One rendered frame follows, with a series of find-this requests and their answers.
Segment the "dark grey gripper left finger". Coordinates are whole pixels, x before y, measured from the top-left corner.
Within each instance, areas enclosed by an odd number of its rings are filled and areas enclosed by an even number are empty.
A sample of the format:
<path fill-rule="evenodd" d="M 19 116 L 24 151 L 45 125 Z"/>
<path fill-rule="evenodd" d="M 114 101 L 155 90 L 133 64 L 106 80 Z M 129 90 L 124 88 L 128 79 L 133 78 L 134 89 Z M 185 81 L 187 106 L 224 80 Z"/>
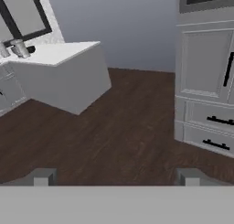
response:
<path fill-rule="evenodd" d="M 56 168 L 36 168 L 28 175 L 18 178 L 13 182 L 16 186 L 55 186 L 57 184 Z"/>

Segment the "tall white cupboard unit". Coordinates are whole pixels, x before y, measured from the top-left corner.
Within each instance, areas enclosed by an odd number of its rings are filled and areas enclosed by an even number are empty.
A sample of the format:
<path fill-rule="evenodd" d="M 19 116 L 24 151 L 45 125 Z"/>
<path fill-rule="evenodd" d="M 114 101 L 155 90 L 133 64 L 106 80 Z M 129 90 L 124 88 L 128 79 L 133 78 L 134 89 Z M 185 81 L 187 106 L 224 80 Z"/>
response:
<path fill-rule="evenodd" d="M 178 15 L 175 139 L 234 158 L 234 6 Z"/>

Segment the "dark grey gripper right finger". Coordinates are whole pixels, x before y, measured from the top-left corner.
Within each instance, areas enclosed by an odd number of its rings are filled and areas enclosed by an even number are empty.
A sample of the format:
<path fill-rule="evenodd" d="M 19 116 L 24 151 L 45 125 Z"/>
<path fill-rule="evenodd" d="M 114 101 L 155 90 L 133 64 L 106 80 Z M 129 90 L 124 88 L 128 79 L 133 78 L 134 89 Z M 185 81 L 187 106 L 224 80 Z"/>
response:
<path fill-rule="evenodd" d="M 231 187 L 230 183 L 207 176 L 197 168 L 177 168 L 175 184 L 184 187 Z"/>

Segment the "white counter cupboard run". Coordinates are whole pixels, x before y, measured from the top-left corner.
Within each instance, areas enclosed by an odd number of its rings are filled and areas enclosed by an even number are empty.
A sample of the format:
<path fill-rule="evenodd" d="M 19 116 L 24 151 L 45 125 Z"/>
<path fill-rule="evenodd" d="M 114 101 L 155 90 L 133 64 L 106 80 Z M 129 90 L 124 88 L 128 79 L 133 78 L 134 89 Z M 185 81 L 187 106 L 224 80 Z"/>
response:
<path fill-rule="evenodd" d="M 111 86 L 99 41 L 37 45 L 0 58 L 0 117 L 30 99 L 80 114 Z"/>

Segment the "black framed window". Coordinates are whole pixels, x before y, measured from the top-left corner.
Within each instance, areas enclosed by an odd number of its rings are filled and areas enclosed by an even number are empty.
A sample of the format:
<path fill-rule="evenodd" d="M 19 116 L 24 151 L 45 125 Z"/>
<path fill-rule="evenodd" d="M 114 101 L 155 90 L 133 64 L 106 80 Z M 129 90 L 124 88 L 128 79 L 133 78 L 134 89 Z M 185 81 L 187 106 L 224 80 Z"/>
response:
<path fill-rule="evenodd" d="M 0 0 L 0 41 L 7 48 L 14 39 L 28 41 L 51 32 L 40 0 Z"/>

